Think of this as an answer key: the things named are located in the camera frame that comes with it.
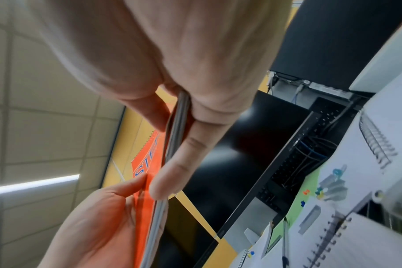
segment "fluorescent light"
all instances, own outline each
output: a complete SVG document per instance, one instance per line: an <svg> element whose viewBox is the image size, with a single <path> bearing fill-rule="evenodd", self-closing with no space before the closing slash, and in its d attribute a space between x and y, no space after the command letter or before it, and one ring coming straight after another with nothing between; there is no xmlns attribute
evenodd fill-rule
<svg viewBox="0 0 402 268"><path fill-rule="evenodd" d="M78 179L79 179L79 174L76 174L76 175L52 178L52 179L47 179L47 180L30 181L30 182L0 186L0 194L11 193L11 192L15 192L15 191L21 191L21 190L26 190L26 189L31 189L31 188L36 188L36 187L41 187L41 186L46 186L46 185L52 185L52 184L57 184L57 183L62 183L62 182L67 182L67 181L76 181Z"/></svg>

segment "pen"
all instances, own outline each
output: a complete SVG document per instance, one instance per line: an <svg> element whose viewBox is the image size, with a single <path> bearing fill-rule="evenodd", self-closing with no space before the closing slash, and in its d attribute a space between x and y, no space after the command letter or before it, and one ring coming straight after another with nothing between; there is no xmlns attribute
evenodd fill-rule
<svg viewBox="0 0 402 268"><path fill-rule="evenodd" d="M289 268L288 259L288 220L284 217L284 235L282 245L282 268Z"/></svg>

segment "spiral binding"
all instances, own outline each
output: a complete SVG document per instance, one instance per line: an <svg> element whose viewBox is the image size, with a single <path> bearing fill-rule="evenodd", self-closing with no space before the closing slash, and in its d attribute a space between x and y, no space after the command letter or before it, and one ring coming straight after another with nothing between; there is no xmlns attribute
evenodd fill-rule
<svg viewBox="0 0 402 268"><path fill-rule="evenodd" d="M370 151L375 155L378 164L384 171L398 153L364 110L360 111L359 128Z"/></svg>
<svg viewBox="0 0 402 268"><path fill-rule="evenodd" d="M242 268L242 266L244 265L245 259L247 258L247 255L248 255L248 250L245 250L244 257L241 258L238 268Z"/></svg>
<svg viewBox="0 0 402 268"><path fill-rule="evenodd" d="M313 258L307 257L308 265L303 265L303 268L320 267L320 261L326 259L326 253L331 252L331 246L337 243L335 238L341 237L342 230L347 229L346 223L351 222L351 217L346 219L332 215L333 219L338 222L344 220L343 224L338 228L335 222L328 222L329 227L324 229L324 235L320 235L321 244L316 243L316 249L312 250Z"/></svg>

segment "hand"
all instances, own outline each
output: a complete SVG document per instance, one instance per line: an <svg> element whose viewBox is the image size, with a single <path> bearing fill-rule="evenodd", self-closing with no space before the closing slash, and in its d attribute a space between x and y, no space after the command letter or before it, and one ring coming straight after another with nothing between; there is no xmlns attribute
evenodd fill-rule
<svg viewBox="0 0 402 268"><path fill-rule="evenodd" d="M183 189L252 103L281 44L291 0L30 0L42 35L66 68L163 131L163 85L191 95L195 122L150 193Z"/></svg>
<svg viewBox="0 0 402 268"><path fill-rule="evenodd" d="M64 221L38 268L133 267L136 216L133 194L145 180L143 174L92 193Z"/></svg>

